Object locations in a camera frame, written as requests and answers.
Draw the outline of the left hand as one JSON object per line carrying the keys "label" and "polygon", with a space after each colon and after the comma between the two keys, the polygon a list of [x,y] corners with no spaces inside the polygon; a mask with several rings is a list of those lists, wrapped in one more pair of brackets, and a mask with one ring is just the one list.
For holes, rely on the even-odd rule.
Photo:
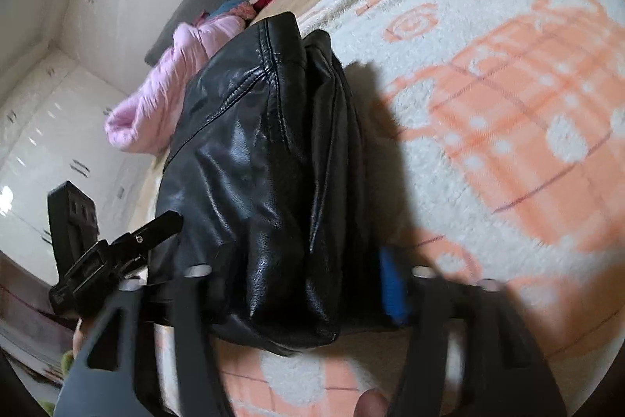
{"label": "left hand", "polygon": [[82,349],[86,339],[88,339],[93,325],[94,319],[79,319],[77,322],[72,339],[72,354],[74,359],[77,358],[79,350]]}

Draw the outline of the right hand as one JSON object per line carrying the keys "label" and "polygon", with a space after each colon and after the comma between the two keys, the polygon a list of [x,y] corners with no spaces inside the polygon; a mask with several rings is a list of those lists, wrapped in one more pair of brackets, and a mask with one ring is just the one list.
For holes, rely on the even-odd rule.
{"label": "right hand", "polygon": [[384,417],[389,409],[389,400],[379,390],[367,390],[358,399],[354,417]]}

